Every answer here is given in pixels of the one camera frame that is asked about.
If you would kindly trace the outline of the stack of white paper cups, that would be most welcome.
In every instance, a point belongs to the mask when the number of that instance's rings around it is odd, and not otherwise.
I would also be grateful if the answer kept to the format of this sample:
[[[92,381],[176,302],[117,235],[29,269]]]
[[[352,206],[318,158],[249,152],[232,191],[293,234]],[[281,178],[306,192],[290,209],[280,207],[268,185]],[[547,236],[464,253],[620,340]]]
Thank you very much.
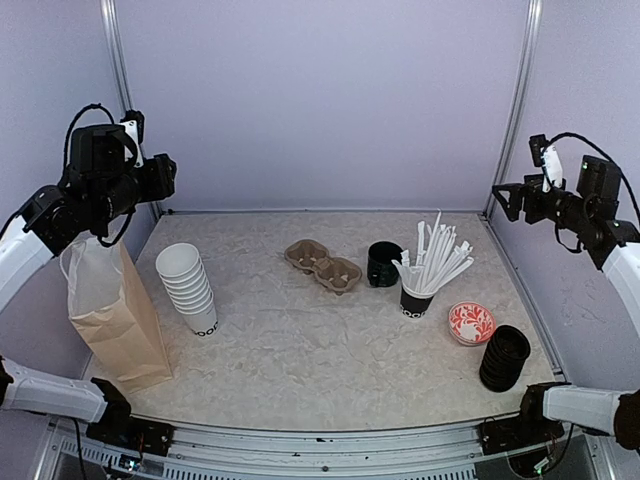
[[[193,333],[213,335],[219,326],[214,292],[198,249],[189,243],[170,245],[157,256],[155,268],[171,303]]]

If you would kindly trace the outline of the brown paper bag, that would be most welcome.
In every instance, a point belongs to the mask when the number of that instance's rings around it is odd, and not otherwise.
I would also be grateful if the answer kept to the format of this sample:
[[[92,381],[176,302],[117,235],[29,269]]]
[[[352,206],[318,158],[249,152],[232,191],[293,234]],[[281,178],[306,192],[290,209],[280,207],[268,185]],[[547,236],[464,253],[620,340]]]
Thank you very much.
[[[158,316],[126,246],[78,240],[59,265],[69,320],[108,378],[127,392],[170,380]]]

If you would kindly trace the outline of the stack of black cup lids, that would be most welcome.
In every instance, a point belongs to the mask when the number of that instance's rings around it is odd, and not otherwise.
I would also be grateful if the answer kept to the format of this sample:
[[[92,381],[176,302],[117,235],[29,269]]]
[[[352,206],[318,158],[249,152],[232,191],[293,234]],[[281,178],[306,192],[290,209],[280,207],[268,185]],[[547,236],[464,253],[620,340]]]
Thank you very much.
[[[487,343],[479,368],[483,385],[493,392],[505,392],[517,382],[531,354],[528,338],[514,326],[501,325]]]

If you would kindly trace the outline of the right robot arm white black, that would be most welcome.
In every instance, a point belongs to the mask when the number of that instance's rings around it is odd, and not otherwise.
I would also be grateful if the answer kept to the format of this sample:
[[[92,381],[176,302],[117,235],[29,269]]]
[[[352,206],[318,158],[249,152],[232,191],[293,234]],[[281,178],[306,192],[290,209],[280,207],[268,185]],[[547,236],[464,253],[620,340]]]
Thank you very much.
[[[543,134],[529,139],[536,175],[521,183],[496,184],[492,194],[511,222],[549,220],[554,231],[569,230],[577,243],[571,253],[588,253],[617,292],[632,322],[639,321],[639,230],[616,217],[621,188],[629,181],[619,165],[600,147],[581,161],[574,192],[566,188],[556,142],[566,138]],[[639,394],[583,388],[562,382],[528,386],[511,433],[523,444],[535,442],[551,423],[570,423],[610,436],[624,449],[639,449]]]

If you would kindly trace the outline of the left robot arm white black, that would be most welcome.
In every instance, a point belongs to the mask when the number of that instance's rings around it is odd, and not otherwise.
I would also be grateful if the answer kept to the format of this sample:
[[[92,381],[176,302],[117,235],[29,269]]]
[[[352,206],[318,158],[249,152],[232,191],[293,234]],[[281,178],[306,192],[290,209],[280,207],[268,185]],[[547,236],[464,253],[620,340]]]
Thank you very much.
[[[112,247],[110,223],[129,224],[140,204],[175,192],[176,163],[166,154],[144,157],[145,117],[129,110],[120,121],[79,128],[69,125],[60,180],[38,189],[1,229],[1,304],[82,233]],[[100,425],[121,445],[133,443],[140,424],[109,381],[76,381],[1,360],[1,407],[51,414]]]

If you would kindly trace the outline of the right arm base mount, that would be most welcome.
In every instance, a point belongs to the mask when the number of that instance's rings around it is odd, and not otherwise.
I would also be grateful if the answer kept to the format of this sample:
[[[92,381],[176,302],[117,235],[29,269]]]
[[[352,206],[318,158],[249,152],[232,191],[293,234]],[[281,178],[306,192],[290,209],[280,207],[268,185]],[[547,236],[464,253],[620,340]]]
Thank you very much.
[[[564,435],[560,421],[543,415],[544,393],[551,387],[565,386],[567,382],[545,382],[527,387],[516,416],[500,420],[485,419],[478,427],[482,452],[492,455],[520,449]]]

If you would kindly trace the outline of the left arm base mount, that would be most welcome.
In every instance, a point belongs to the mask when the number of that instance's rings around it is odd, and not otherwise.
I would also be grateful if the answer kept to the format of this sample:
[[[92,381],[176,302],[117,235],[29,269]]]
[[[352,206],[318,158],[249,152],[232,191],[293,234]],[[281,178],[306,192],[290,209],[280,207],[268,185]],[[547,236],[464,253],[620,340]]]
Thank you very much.
[[[166,457],[175,427],[131,415],[131,405],[109,381],[92,378],[107,403],[97,423],[89,423],[86,436],[116,447]]]

